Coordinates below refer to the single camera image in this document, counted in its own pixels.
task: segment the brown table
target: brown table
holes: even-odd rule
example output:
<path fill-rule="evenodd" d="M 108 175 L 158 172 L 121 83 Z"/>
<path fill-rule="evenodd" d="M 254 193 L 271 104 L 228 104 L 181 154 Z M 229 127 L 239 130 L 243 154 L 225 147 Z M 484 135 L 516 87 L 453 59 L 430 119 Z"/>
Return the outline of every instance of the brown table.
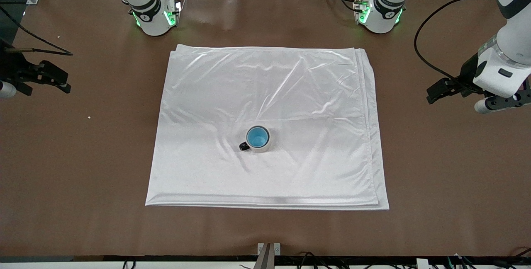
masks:
<path fill-rule="evenodd" d="M 23 25 L 74 52 L 49 59 L 72 93 L 34 85 L 0 103 L 0 254 L 497 255 L 530 244 L 531 108 L 481 115 L 479 96 L 426 102 L 441 76 L 413 36 L 450 0 L 408 0 L 375 35 L 339 0 L 188 0 L 180 27 L 149 37 L 120 0 L 40 0 Z M 419 39 L 457 75 L 504 24 L 494 0 L 455 3 Z M 145 207 L 169 52 L 188 46 L 365 48 L 374 67 L 390 211 Z M 19 47 L 44 46 L 24 33 Z"/>

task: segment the mug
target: mug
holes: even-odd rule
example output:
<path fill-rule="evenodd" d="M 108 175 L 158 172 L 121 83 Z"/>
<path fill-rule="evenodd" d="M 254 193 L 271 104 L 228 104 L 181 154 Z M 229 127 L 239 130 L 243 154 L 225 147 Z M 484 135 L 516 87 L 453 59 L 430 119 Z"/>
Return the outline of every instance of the mug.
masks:
<path fill-rule="evenodd" d="M 247 131 L 245 140 L 247 142 L 239 145 L 240 150 L 245 151 L 251 149 L 253 152 L 260 153 L 266 151 L 269 144 L 271 144 L 271 135 L 266 128 L 253 126 Z"/>

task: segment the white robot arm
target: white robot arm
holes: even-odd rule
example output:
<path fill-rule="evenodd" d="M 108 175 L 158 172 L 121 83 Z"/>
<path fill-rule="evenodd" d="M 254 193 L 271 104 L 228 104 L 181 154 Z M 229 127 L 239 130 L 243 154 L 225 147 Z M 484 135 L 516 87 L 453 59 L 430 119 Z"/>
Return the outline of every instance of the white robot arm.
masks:
<path fill-rule="evenodd" d="M 482 114 L 531 103 L 531 0 L 496 1 L 506 25 L 463 64 L 455 80 L 443 78 L 427 89 L 430 104 L 472 91 L 485 95 L 474 106 Z"/>
<path fill-rule="evenodd" d="M 166 33 L 177 24 L 180 2 L 175 0 L 127 0 L 136 24 L 150 36 Z"/>
<path fill-rule="evenodd" d="M 357 0 L 355 8 L 356 23 L 364 25 L 369 31 L 383 34 L 391 31 L 400 21 L 406 0 Z"/>

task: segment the white sheet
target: white sheet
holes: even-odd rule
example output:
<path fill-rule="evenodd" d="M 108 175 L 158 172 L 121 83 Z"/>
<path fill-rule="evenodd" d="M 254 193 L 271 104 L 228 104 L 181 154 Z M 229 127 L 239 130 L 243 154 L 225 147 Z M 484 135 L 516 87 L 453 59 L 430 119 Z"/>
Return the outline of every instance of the white sheet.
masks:
<path fill-rule="evenodd" d="M 268 152 L 239 150 L 254 125 Z M 365 51 L 179 45 L 146 205 L 389 210 Z"/>

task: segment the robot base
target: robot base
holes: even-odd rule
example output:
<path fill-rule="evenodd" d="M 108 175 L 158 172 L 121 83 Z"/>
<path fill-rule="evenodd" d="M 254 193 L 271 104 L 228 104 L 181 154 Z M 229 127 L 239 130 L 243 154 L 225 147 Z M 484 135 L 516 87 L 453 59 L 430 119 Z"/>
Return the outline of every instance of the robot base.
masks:
<path fill-rule="evenodd" d="M 400 21 L 400 15 L 404 9 L 401 9 L 398 13 L 389 12 L 389 14 L 386 15 L 386 19 L 374 7 L 374 1 L 375 0 L 356 0 L 353 3 L 355 10 L 361 10 L 361 12 L 354 12 L 356 24 L 365 26 L 373 33 L 387 33 Z"/>
<path fill-rule="evenodd" d="M 145 22 L 141 17 L 137 17 L 135 13 L 133 16 L 138 25 L 144 33 L 150 36 L 160 36 L 169 31 L 171 27 L 177 25 L 180 13 L 180 1 L 175 3 L 175 0 L 161 0 L 161 8 L 157 14 L 153 16 L 151 21 Z"/>

